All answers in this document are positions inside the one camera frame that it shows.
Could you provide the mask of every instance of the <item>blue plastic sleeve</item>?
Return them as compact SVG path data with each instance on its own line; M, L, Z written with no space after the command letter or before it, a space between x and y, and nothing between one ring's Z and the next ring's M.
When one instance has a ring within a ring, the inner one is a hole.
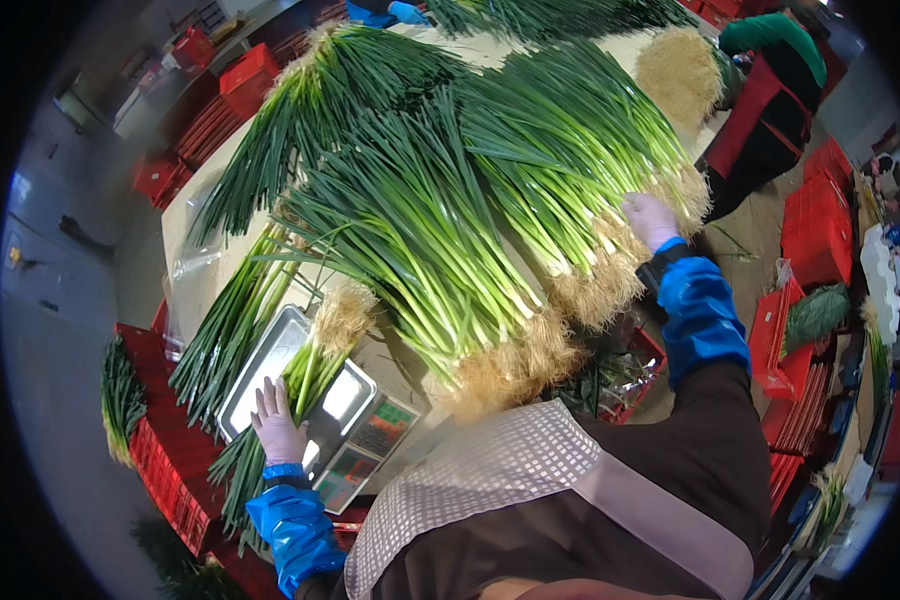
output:
M284 462L264 467L264 479L275 479L282 476L302 477L303 462Z
M672 238L658 252L679 243L684 240ZM672 390L701 363L715 360L737 363L752 374L747 330L737 319L731 287L717 265L700 256L680 258L664 272L656 303L667 311L663 341Z
M316 573L341 570L347 555L333 536L333 523L312 489L279 485L246 503L253 526L270 545L277 586L288 598Z

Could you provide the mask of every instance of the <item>stainless steel tray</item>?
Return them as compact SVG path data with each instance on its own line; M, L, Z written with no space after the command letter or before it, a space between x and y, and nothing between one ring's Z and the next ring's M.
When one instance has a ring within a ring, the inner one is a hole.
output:
M310 323L296 306L287 304L277 312L216 416L228 443L250 427L251 413L257 406L256 389L263 387L264 377L276 379L283 373L287 363L303 346L309 330ZM347 359L308 417L309 441L303 467L311 478L321 474L353 426L372 408L376 395L376 382Z

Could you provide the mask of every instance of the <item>glove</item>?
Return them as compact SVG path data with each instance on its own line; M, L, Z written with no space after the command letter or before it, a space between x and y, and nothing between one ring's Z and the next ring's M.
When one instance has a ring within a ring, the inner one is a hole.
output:
M386 12L396 17L401 23L407 25L426 25L430 26L430 21L423 15L420 8L406 2L390 2Z
M303 462L307 421L294 425L283 377L277 377L276 387L271 378L264 377L263 391L257 388L257 412L250 413L250 424L264 447L265 467Z
M620 205L633 234L647 245L652 254L668 240L680 237L674 211L652 194L630 192L624 194Z

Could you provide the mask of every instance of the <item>red apron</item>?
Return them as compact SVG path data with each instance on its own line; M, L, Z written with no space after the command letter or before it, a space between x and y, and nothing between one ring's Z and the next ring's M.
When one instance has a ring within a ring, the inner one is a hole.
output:
M804 103L790 91L784 87L773 69L770 68L767 60L764 59L763 53L756 54L756 60L753 62L753 68L750 69L749 75L746 76L743 92L740 98L733 106L730 116L726 119L726 123L717 133L713 143L707 149L704 157L707 165L720 174L721 177L727 179L731 174L733 163L737 162L740 152L747 143L747 138L754 131L757 123L763 123L764 126L786 146L797 158L800 159L804 153L803 148L798 148L787 136L777 130L776 127L769 125L760 118L768 103L774 99L777 94L784 91L790 95L793 102L803 111L803 130L804 137L810 131L810 120L813 115L806 109Z

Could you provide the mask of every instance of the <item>worker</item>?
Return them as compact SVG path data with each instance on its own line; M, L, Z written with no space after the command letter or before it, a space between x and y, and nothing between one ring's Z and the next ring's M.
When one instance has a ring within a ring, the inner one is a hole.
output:
M558 400L446 439L377 496L349 555L301 460L304 427L264 380L251 417L264 491L246 503L297 600L632 600L744 597L770 526L770 455L751 400L731 289L677 233L674 213L627 194L653 252L675 391L650 425L575 420Z
M375 29L386 29L397 23L430 25L420 8L406 2L346 0L346 12L350 20Z
M732 213L747 196L792 169L810 139L827 66L810 34L787 7L729 23L720 50L756 57L726 123L703 155L713 210Z

